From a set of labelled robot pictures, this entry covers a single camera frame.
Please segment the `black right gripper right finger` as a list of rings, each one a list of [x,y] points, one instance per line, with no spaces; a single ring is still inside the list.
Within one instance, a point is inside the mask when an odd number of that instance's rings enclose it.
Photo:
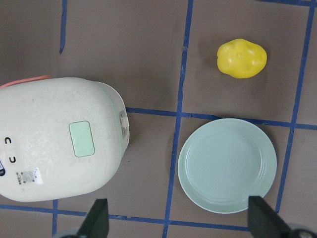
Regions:
[[[292,230],[260,196],[249,196],[248,228],[254,238],[296,238]]]

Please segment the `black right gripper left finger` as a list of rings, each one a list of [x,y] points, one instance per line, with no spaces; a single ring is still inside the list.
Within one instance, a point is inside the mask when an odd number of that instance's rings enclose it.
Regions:
[[[78,238],[106,238],[109,233],[109,213],[107,199],[97,199],[76,236]]]

